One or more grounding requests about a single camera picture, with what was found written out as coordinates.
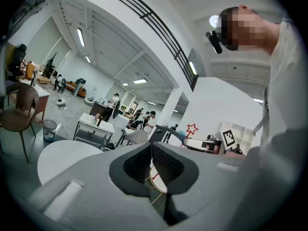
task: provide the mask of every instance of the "ceiling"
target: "ceiling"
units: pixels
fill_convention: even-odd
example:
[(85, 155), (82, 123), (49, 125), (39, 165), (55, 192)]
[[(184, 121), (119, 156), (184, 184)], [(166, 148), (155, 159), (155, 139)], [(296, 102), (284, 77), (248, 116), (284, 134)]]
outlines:
[(212, 76), (218, 77), (241, 89), (253, 98), (263, 99), (263, 91), (269, 82), (269, 56), (262, 51), (229, 51), (223, 48), (216, 54), (205, 33), (214, 28), (209, 23), (212, 15), (228, 8), (245, 4), (260, 16), (274, 23), (282, 20), (283, 8), (276, 0), (177, 0), (194, 21), (205, 44), (205, 56), (209, 59)]
[[(91, 64), (137, 97), (163, 106), (173, 89), (171, 81), (143, 49), (124, 31), (75, 0), (52, 0), (67, 37), (72, 39), (79, 55), (87, 55)], [(82, 29), (85, 47), (77, 28)], [(133, 81), (145, 78), (147, 83)], [(188, 101), (182, 96), (176, 106), (178, 115), (185, 112)]]

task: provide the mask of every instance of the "brown couch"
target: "brown couch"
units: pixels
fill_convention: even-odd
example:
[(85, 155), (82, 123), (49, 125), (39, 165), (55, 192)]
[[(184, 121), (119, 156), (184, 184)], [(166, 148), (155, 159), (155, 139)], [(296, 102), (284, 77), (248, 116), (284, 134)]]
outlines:
[[(66, 82), (66, 89), (69, 89), (71, 90), (72, 92), (75, 91), (75, 88), (76, 88), (76, 84), (75, 82), (71, 82), (71, 81), (67, 81)], [(77, 95), (81, 96), (81, 97), (86, 97), (86, 94), (87, 94), (87, 91), (86, 89), (84, 89), (83, 87), (80, 87)]]

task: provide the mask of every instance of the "wire mesh trash bin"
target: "wire mesh trash bin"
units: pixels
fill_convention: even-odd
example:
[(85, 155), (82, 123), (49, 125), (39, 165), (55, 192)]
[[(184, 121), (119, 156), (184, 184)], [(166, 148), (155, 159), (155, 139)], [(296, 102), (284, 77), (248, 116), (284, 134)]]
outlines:
[(51, 120), (43, 122), (43, 138), (46, 142), (53, 142), (56, 133), (57, 124)]

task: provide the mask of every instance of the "red star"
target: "red star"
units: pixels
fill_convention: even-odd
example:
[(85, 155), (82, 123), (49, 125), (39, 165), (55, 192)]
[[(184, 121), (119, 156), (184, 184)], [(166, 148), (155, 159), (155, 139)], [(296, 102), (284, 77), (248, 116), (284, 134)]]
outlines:
[(188, 129), (186, 130), (186, 132), (188, 132), (188, 135), (191, 133), (191, 134), (194, 134), (196, 131), (198, 131), (199, 129), (196, 128), (196, 124), (192, 124), (192, 125), (187, 125), (188, 126)]

